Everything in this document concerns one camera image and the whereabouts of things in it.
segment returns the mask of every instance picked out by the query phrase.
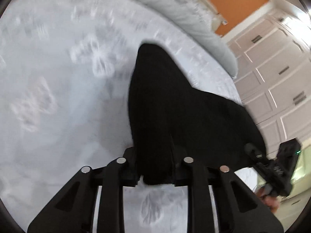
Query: finger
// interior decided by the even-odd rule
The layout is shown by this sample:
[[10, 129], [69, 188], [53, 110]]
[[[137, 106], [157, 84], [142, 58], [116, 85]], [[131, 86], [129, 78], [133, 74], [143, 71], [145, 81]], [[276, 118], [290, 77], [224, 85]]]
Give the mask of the finger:
[[280, 207], [280, 202], [276, 197], [267, 196], [263, 202], [270, 207], [273, 213], [275, 213]]
[[265, 188], [264, 188], [264, 187], [261, 187], [261, 188], [256, 192], [257, 197], [262, 197], [262, 196], [264, 195], [264, 191], [265, 191]]

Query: cabinet handle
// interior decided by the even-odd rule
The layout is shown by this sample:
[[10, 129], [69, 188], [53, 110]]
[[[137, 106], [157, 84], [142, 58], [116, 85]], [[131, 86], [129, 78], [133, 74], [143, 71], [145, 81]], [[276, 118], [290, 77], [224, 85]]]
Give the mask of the cabinet handle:
[[299, 97], [303, 96], [304, 95], [304, 91], [302, 91], [299, 95], [295, 96], [293, 98], [293, 101], [296, 101]]
[[294, 205], [294, 204], [296, 204], [296, 203], [298, 203], [298, 202], [300, 202], [300, 200], [298, 200], [298, 201], [294, 202], [292, 205]]
[[285, 67], [282, 71], [279, 72], [279, 75], [281, 75], [282, 73], [284, 73], [285, 71], [287, 71], [289, 68], [290, 68], [289, 66]]
[[252, 39], [252, 42], [255, 44], [257, 43], [259, 40], [262, 39], [262, 36], [258, 35], [257, 37], [255, 37], [254, 39]]
[[299, 103], [303, 102], [306, 98], [307, 98], [307, 96], [304, 95], [304, 96], [301, 97], [298, 101], [295, 102], [295, 105], [297, 106]]
[[279, 28], [279, 30], [280, 30], [281, 32], [283, 32], [285, 36], [288, 36], [288, 34], [286, 33], [286, 31], [284, 31], [284, 30], [281, 29], [281, 28]]
[[304, 50], [301, 48], [301, 45], [300, 45], [300, 44], [298, 44], [298, 43], [295, 42], [295, 41], [293, 41], [293, 43], [294, 43], [296, 46], [298, 46], [298, 48], [301, 50], [301, 52], [304, 52]]

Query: black cloth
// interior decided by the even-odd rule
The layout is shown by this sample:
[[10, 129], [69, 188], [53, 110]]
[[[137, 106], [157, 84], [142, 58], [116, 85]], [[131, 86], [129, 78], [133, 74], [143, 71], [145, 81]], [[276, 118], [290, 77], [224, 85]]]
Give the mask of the black cloth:
[[244, 152], [253, 143], [262, 153], [262, 135], [243, 106], [191, 87], [161, 47], [138, 50], [128, 97], [128, 113], [138, 170], [147, 184], [160, 184], [171, 174], [171, 140], [206, 166], [247, 167]]

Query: white bedsheet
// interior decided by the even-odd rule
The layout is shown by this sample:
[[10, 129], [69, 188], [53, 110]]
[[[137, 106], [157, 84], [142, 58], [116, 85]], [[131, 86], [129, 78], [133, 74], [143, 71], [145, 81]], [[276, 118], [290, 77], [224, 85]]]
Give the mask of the white bedsheet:
[[[15, 0], [5, 11], [0, 197], [24, 230], [82, 166], [105, 166], [132, 145], [128, 85], [145, 41], [165, 46], [194, 87], [240, 102], [214, 58], [132, 0]], [[246, 181], [251, 170], [242, 172]], [[172, 189], [126, 188], [126, 232], [186, 232], [186, 192]]]

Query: human hand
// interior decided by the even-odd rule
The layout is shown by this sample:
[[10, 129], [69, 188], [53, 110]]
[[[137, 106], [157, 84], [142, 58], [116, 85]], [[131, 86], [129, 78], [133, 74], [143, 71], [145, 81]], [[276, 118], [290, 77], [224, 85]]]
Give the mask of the human hand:
[[277, 197], [265, 195], [264, 191], [265, 188], [262, 187], [256, 192], [256, 195], [265, 205], [267, 205], [270, 208], [272, 213], [275, 213], [280, 207], [280, 202], [277, 199]]

